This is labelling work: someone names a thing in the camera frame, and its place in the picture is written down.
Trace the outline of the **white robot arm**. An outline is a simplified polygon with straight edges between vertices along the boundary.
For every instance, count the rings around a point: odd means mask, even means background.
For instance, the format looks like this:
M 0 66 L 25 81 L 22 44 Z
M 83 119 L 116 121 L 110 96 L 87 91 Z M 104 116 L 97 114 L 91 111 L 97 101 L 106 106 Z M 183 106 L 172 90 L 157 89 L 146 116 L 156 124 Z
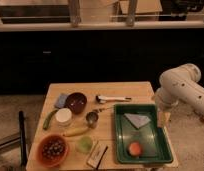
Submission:
M 152 99 L 157 106 L 157 126 L 165 127 L 170 119 L 169 109 L 183 101 L 204 121 L 204 88 L 198 84 L 200 69 L 192 63 L 164 71 L 159 77 L 160 87 Z

